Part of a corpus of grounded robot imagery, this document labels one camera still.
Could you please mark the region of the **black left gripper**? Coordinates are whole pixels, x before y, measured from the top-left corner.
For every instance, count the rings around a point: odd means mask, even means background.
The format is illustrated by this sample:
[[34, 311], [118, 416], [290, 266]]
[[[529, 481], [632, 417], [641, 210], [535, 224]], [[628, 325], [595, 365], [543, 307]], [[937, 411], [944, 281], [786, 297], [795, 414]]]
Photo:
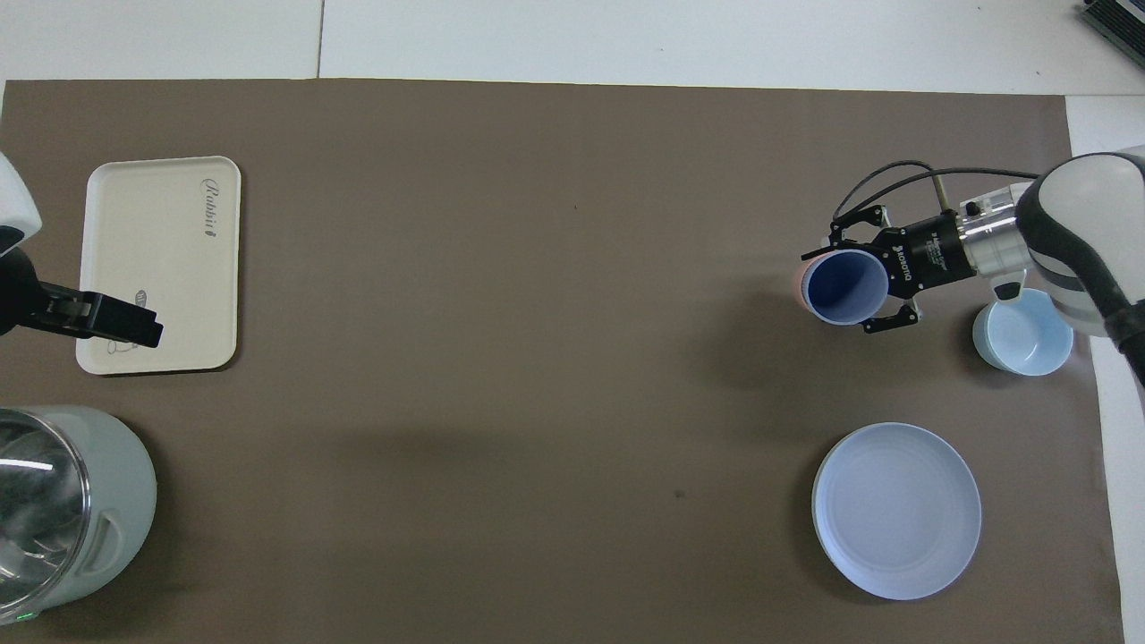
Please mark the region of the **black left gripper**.
[[164, 331], [157, 313], [147, 307], [40, 282], [29, 256], [21, 248], [11, 249], [1, 258], [1, 335], [17, 325], [35, 325], [39, 314], [49, 333], [82, 341], [106, 339], [156, 348]]

